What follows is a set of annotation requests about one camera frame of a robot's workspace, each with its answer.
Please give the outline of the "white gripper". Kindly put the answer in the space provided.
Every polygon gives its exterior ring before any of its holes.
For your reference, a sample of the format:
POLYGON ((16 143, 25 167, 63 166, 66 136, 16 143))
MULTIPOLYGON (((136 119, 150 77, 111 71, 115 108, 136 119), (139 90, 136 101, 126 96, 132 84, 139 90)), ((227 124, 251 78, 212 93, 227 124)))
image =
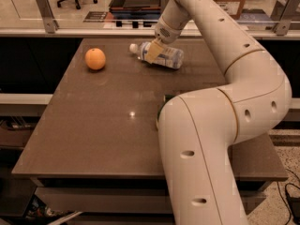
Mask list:
POLYGON ((183 28, 178 16, 162 14, 155 27, 156 39, 150 42, 148 52, 145 56, 145 61, 152 64, 163 52, 164 44, 171 44, 175 42, 181 35, 182 30, 183 28))

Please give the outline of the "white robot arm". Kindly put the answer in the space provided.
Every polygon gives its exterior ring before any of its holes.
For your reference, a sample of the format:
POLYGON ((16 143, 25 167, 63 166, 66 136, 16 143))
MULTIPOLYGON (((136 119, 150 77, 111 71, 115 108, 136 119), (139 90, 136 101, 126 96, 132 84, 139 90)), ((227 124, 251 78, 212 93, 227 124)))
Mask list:
POLYGON ((157 120, 176 225, 248 225, 229 146, 277 125, 289 110, 290 82, 272 55, 214 0, 170 0, 147 55, 153 62, 188 21, 198 27, 224 85, 170 99, 157 120))

